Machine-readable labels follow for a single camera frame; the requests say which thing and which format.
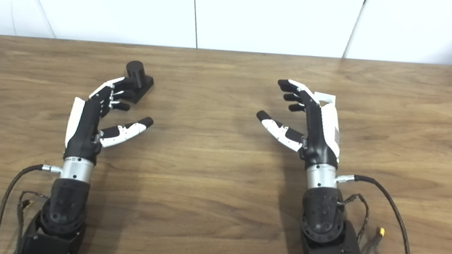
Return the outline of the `white and black right hand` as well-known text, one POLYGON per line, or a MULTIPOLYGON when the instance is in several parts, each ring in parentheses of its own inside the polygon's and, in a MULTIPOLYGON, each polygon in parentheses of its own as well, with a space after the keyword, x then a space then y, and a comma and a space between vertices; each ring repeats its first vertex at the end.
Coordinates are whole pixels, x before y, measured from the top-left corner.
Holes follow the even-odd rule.
POLYGON ((305 112, 306 133, 300 133, 274 120, 263 110, 256 117, 265 129, 282 145, 297 152, 306 168, 330 165, 338 169, 339 121, 336 96, 313 92, 306 85, 291 79, 278 80, 283 99, 291 102, 290 112, 305 112))

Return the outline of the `white and black left hand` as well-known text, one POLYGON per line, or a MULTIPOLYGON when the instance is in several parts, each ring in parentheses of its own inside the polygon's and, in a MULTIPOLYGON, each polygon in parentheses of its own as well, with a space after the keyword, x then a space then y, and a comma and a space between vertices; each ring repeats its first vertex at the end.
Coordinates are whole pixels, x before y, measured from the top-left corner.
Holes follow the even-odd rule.
POLYGON ((131 105, 126 101, 136 99, 139 92, 135 78, 119 77, 101 84, 86 100, 75 98, 67 123, 63 159, 74 157, 96 164, 102 148, 125 143, 153 126, 153 119, 144 117, 135 123, 99 127, 112 110, 129 111, 131 105))

